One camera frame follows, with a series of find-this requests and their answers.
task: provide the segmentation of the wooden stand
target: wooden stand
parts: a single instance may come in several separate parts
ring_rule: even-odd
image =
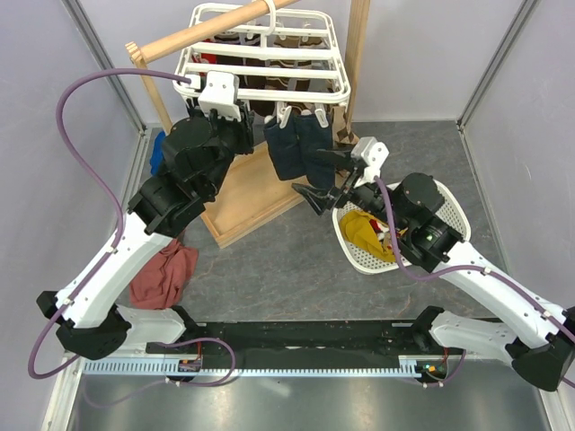
[[[279,9],[297,1],[274,0],[274,3]],[[349,64],[353,65],[351,67],[353,67],[354,74],[353,79],[352,76],[349,77],[351,82],[350,107],[353,107],[354,104],[355,86],[357,85],[361,52],[363,51],[368,8],[369,0],[353,0],[352,2],[349,34],[357,36],[353,38],[348,36],[348,44],[353,40],[353,50],[348,45],[346,52],[346,67],[348,67],[349,59]],[[269,12],[270,9],[266,2],[257,0],[199,25],[177,31],[142,48],[139,48],[136,43],[130,42],[126,45],[126,49],[132,63],[136,67],[147,69],[147,65],[157,59],[238,25],[245,24]],[[142,76],[142,82],[150,95],[164,132],[167,135],[172,129],[172,120],[164,106],[162,96],[160,96],[151,77]],[[305,182],[305,179],[294,182]],[[264,143],[256,147],[254,154],[239,156],[234,160],[224,185],[217,195],[217,202],[206,204],[206,211],[201,217],[217,244],[224,248],[268,223],[268,221],[273,220],[302,200],[303,198],[291,189],[290,181],[278,180],[268,156],[268,146]]]

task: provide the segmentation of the red cloth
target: red cloth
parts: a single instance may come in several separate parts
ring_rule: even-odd
[[[129,284],[129,300],[137,308],[170,308],[196,268],[198,251],[173,240],[137,273]]]

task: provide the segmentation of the white wall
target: white wall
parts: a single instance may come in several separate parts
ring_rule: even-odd
[[[75,79],[97,70],[59,1],[12,2],[0,13],[0,429],[40,429],[54,378],[26,372],[32,344],[46,320],[35,304],[58,290],[100,249],[111,206],[64,149],[54,109]],[[105,82],[73,96],[69,134],[113,190],[127,178],[136,143],[117,98]],[[37,369],[59,364],[53,335]]]
[[[248,0],[221,3],[245,4]],[[131,66],[124,45],[181,30],[201,0],[82,0],[116,66]],[[455,119],[463,111],[521,0],[372,0],[354,119]],[[333,18],[342,49],[350,0],[302,0],[292,7]],[[178,54],[151,68],[172,72]],[[144,87],[125,81],[145,122],[158,123]],[[170,83],[158,83],[174,119],[186,115]]]
[[[572,0],[541,2],[467,128],[511,274],[565,307],[575,305],[574,22]]]

